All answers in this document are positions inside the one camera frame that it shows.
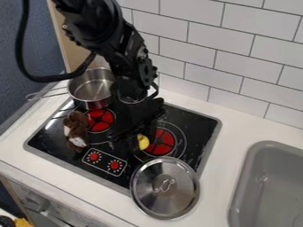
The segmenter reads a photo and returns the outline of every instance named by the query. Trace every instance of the black cable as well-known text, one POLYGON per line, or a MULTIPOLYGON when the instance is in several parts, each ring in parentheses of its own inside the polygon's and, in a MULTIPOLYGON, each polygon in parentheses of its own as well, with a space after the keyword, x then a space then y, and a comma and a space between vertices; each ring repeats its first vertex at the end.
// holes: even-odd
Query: black cable
POLYGON ((21 16, 21 22, 19 24, 19 30, 15 43, 15 55, 16 55, 16 60, 19 70, 23 73, 23 75, 25 75, 29 80, 34 82, 59 82, 63 80, 72 79, 84 74, 85 70, 88 68, 90 63, 96 57, 96 54, 94 52, 91 52, 90 55, 83 61, 83 63, 80 64, 78 68, 70 74, 54 74, 54 75, 37 76, 37 75, 32 75, 27 71, 23 61, 23 42, 24 42, 24 35, 27 29, 27 22, 28 22, 29 0, 22 0, 22 2, 23 2, 23 13, 21 16))

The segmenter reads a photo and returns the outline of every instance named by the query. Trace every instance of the yellow object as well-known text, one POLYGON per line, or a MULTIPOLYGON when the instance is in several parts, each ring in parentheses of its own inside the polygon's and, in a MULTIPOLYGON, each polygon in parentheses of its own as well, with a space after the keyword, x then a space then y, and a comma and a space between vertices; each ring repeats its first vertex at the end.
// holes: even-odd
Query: yellow object
POLYGON ((150 140, 148 137, 142 135, 142 134, 139 134, 137 136, 137 139, 138 139, 138 143, 139 143, 139 149, 142 151, 142 150, 145 150, 149 145, 150 145, 150 140))
POLYGON ((22 218, 22 219, 15 219, 15 225, 16 225, 16 227, 34 227, 34 225, 31 225, 24 218, 22 218))

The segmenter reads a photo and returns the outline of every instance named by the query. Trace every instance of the lid handle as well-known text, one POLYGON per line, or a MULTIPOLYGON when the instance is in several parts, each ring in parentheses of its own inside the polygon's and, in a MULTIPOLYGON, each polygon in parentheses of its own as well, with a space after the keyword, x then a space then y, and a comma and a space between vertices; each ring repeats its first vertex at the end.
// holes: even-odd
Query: lid handle
POLYGON ((172 179, 165 179, 165 180, 162 182, 161 186, 155 188, 154 191, 155 191, 156 193, 158 193, 158 192, 168 192, 169 189, 170 189, 170 187, 171 187, 173 184, 175 184, 175 183, 176 183, 176 180, 175 180, 174 178, 172 178, 172 179))

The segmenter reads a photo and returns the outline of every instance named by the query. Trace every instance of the stovetop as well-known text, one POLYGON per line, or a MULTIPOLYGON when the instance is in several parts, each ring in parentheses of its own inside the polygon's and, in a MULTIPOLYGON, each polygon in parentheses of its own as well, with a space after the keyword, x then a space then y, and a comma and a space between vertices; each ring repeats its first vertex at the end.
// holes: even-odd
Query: stovetop
POLYGON ((123 118, 111 108, 85 111, 68 100, 25 143, 29 152, 53 161, 118 192, 128 194, 130 177, 144 161, 167 155, 187 162, 198 174, 206 162, 218 121, 184 109, 164 105, 158 120, 156 144, 137 156, 129 151, 115 151, 109 146, 106 131, 123 118), (87 115, 89 146, 82 153, 69 150, 63 120, 73 110, 87 115))

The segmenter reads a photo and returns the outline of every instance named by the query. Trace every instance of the black stovetop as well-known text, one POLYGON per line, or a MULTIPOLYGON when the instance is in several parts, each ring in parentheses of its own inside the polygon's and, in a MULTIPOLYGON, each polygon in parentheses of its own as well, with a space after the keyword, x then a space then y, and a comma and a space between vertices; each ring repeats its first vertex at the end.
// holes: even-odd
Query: black stovetop
POLYGON ((136 157, 129 151, 114 151, 109 146, 106 131, 121 117, 111 108, 93 112, 75 108, 90 116, 89 147, 82 153, 69 150, 63 119, 74 110, 74 103, 70 100, 28 139, 26 149, 43 153, 43 157, 50 155, 126 189, 135 169, 143 161, 154 157, 173 156, 197 171, 218 121, 171 105, 164 105, 164 108, 166 113, 158 121, 156 136, 161 139, 136 157))

